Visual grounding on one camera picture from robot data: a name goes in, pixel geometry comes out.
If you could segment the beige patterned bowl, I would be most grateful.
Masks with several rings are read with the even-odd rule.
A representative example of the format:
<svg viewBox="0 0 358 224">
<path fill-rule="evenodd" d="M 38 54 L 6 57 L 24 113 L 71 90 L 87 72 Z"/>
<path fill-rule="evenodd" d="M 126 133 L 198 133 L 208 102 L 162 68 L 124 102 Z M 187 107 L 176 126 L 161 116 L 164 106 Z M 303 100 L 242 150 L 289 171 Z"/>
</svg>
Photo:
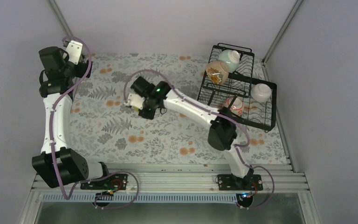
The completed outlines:
<svg viewBox="0 0 358 224">
<path fill-rule="evenodd" d="M 224 61 L 213 61 L 206 65 L 205 72 L 214 84 L 223 85 L 229 75 L 229 69 Z"/>
</svg>

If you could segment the pale green bowl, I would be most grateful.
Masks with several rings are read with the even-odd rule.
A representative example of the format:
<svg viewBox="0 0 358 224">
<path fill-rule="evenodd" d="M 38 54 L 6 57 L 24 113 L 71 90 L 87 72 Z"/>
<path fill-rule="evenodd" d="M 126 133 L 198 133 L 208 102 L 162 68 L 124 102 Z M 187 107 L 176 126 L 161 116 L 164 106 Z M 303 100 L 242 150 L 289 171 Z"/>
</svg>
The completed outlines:
<svg viewBox="0 0 358 224">
<path fill-rule="evenodd" d="M 239 66 L 241 55 L 236 50 L 224 50 L 220 52 L 218 59 L 224 61 L 229 69 L 230 73 L 236 71 Z"/>
</svg>

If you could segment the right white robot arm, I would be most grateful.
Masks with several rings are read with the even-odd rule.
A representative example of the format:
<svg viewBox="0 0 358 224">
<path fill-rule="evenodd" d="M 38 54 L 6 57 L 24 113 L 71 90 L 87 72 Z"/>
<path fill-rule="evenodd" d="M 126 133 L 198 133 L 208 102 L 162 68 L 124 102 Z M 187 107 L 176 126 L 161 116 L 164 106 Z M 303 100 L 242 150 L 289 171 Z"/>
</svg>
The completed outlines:
<svg viewBox="0 0 358 224">
<path fill-rule="evenodd" d="M 124 96 L 124 104 L 136 108 L 138 115 L 144 119 L 152 120 L 156 110 L 167 109 L 203 125 L 208 130 L 208 144 L 221 151 L 228 161 L 235 187 L 245 190 L 252 184 L 254 171 L 240 153 L 242 145 L 237 140 L 237 122 L 228 108 L 218 109 L 202 104 L 174 88 L 168 81 L 154 85 L 138 77 L 130 89 L 133 93 Z"/>
</svg>

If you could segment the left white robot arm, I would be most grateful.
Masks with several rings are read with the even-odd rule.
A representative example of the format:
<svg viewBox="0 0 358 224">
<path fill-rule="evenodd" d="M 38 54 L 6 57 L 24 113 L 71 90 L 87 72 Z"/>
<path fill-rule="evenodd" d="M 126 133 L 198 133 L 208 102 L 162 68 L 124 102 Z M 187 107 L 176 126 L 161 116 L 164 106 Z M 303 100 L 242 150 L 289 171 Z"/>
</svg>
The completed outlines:
<svg viewBox="0 0 358 224">
<path fill-rule="evenodd" d="M 74 78 L 90 77 L 92 61 L 84 60 L 83 45 L 72 42 L 65 49 L 47 47 L 39 51 L 44 69 L 39 76 L 39 93 L 46 114 L 41 154 L 32 167 L 50 188 L 92 179 L 99 188 L 111 183 L 103 162 L 90 162 L 71 146 L 69 116 L 73 105 Z"/>
</svg>

